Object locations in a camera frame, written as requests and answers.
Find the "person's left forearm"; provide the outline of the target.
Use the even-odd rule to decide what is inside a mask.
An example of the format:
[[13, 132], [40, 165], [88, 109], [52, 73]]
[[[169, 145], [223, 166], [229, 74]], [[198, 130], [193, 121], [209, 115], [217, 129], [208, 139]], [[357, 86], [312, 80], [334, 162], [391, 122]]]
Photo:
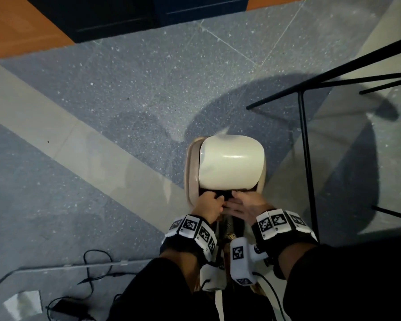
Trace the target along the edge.
[[192, 253], [166, 249], [160, 254], [160, 258], [168, 259], [179, 267], [188, 288], [193, 294], [199, 285], [200, 277], [200, 266], [197, 257]]

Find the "person's right hand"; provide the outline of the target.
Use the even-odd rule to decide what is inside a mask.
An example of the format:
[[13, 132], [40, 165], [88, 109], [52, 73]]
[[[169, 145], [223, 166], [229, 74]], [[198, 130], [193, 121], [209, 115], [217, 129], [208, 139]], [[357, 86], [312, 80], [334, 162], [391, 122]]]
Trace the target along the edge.
[[254, 223], [257, 222], [257, 216], [261, 215], [266, 211], [271, 211], [276, 209], [273, 205], [269, 204], [266, 199], [264, 199], [262, 194], [258, 192], [251, 192], [249, 208], [251, 212], [250, 216], [235, 216], [231, 214], [232, 211], [229, 210], [228, 208], [226, 208], [227, 210], [223, 211], [223, 213], [238, 217], [244, 220], [249, 226], [253, 226]]

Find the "white paper scrap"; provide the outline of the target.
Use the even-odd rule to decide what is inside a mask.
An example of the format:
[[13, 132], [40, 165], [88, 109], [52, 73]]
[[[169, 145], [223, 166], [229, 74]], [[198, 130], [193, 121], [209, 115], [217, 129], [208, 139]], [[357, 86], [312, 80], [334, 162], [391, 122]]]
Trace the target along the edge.
[[23, 291], [8, 298], [4, 308], [13, 321], [22, 321], [27, 317], [43, 313], [40, 291]]

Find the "black marker wristband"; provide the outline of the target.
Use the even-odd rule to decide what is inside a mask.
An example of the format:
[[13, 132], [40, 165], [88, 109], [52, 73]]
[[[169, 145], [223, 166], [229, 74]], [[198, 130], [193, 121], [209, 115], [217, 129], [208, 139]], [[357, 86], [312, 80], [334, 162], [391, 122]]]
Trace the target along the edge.
[[268, 210], [256, 217], [251, 226], [257, 247], [266, 252], [273, 263], [283, 250], [295, 243], [318, 245], [316, 235], [297, 214], [282, 209]]
[[176, 218], [165, 234], [160, 254], [166, 250], [193, 254], [199, 267], [214, 265], [218, 253], [218, 240], [208, 221], [201, 216], [185, 215]]

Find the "person's right forearm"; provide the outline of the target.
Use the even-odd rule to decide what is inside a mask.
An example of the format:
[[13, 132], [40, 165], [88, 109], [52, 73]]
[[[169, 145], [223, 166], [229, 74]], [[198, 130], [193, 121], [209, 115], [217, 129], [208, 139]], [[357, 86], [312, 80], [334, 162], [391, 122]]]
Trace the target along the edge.
[[292, 268], [298, 260], [309, 250], [316, 248], [312, 243], [294, 243], [286, 247], [278, 256], [278, 264], [285, 280], [289, 279]]

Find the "black sleeve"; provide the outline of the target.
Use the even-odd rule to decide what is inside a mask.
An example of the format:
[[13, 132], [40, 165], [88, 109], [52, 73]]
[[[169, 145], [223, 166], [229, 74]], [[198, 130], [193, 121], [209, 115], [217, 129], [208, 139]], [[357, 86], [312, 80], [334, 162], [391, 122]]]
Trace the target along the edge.
[[401, 237], [307, 250], [283, 307], [292, 321], [401, 321]]
[[192, 292], [181, 269], [153, 259], [112, 303], [106, 321], [220, 321], [215, 302]]

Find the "black power adapter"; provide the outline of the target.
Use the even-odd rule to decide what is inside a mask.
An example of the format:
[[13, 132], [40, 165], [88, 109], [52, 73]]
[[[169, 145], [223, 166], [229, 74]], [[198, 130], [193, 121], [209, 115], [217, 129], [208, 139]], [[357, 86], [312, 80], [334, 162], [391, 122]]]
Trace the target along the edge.
[[88, 306], [81, 302], [61, 298], [48, 308], [49, 315], [58, 321], [81, 321], [88, 317]]

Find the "black metal table frame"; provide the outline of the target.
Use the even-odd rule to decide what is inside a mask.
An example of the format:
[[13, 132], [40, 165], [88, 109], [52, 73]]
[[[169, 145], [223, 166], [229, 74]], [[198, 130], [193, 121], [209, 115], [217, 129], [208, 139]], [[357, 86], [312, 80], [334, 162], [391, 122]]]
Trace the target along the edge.
[[[383, 80], [390, 80], [401, 78], [401, 72], [392, 73], [392, 74], [383, 74], [376, 76], [367, 76], [360, 77], [348, 80], [339, 80], [333, 81], [339, 76], [344, 74], [353, 72], [355, 70], [364, 68], [371, 64], [375, 64], [377, 62], [383, 61], [385, 59], [389, 59], [396, 55], [401, 54], [401, 40], [391, 43], [387, 46], [374, 50], [366, 55], [353, 59], [343, 65], [340, 65], [336, 68], [333, 68], [329, 71], [326, 71], [322, 74], [316, 75], [313, 78], [305, 80], [299, 84], [291, 86], [289, 88], [284, 89], [283, 91], [279, 91], [271, 96], [263, 98], [257, 102], [254, 102], [248, 106], [246, 106], [246, 110], [252, 110], [254, 108], [260, 107], [266, 103], [273, 102], [285, 96], [296, 93], [298, 95], [298, 107], [299, 107], [299, 120], [301, 126], [301, 137], [303, 144], [303, 154], [305, 161], [305, 172], [306, 172], [306, 181], [307, 181], [307, 190], [308, 190], [308, 199], [310, 205], [310, 218], [313, 227], [313, 231], [317, 236], [317, 239], [320, 240], [319, 237], [319, 226], [318, 226], [318, 217], [316, 210], [316, 201], [315, 201], [315, 192], [314, 192], [314, 184], [313, 184], [313, 173], [311, 166], [311, 158], [310, 158], [310, 147], [309, 147], [309, 139], [308, 139], [308, 128], [307, 128], [307, 119], [305, 114], [305, 102], [304, 102], [304, 92], [307, 90], [320, 89], [320, 88], [328, 88], [334, 86], [345, 86], [345, 85], [354, 85], [359, 84], [361, 82], [376, 82]], [[375, 91], [381, 91], [384, 89], [388, 89], [395, 86], [401, 86], [401, 80], [390, 82], [381, 86], [376, 86], [373, 88], [369, 88], [367, 90], [359, 91], [359, 95], [366, 95], [369, 93], [373, 93]]]

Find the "black left sleeve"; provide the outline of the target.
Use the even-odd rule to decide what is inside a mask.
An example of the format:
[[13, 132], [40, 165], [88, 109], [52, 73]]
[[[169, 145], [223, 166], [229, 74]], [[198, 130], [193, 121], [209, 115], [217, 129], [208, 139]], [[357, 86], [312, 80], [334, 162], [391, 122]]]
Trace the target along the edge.
[[153, 259], [112, 303], [106, 321], [220, 321], [215, 302], [192, 292], [181, 269]]

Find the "black bin liner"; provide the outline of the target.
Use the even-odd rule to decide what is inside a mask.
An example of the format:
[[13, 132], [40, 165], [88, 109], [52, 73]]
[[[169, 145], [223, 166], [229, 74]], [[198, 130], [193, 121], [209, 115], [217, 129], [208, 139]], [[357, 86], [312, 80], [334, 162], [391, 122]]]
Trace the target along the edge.
[[202, 195], [205, 192], [213, 192], [215, 193], [215, 198], [219, 196], [223, 196], [225, 201], [229, 200], [230, 198], [233, 198], [232, 196], [232, 191], [242, 191], [242, 192], [251, 192], [251, 191], [257, 191], [257, 184], [251, 188], [251, 189], [226, 189], [226, 190], [219, 190], [219, 189], [206, 189], [206, 188], [199, 188], [199, 196]]

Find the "cream trash bin lid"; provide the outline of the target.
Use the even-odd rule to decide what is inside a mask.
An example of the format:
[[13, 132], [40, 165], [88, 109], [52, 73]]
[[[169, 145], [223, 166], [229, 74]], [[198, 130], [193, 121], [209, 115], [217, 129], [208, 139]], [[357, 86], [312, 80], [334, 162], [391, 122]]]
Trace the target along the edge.
[[209, 136], [200, 146], [198, 175], [201, 189], [262, 193], [266, 180], [265, 150], [249, 136]]

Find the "dark cabinet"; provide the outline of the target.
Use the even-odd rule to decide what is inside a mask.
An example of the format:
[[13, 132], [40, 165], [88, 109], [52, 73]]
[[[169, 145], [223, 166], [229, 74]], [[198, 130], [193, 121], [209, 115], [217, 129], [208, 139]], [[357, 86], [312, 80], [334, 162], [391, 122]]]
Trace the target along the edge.
[[73, 42], [245, 11], [249, 0], [27, 0]]

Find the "person's left hand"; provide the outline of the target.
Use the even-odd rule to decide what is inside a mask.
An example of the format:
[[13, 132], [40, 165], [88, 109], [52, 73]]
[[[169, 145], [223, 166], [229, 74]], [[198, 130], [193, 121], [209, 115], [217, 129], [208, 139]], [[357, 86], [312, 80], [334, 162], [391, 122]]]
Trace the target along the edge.
[[197, 200], [191, 215], [202, 217], [209, 224], [213, 224], [223, 211], [224, 196], [217, 196], [215, 192], [206, 191]]

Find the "black right sleeve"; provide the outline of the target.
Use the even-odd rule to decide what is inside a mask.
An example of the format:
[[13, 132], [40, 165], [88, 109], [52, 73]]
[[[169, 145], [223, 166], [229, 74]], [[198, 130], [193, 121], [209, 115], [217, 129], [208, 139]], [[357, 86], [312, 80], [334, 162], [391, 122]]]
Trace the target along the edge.
[[292, 321], [401, 321], [401, 237], [307, 250], [283, 307]]

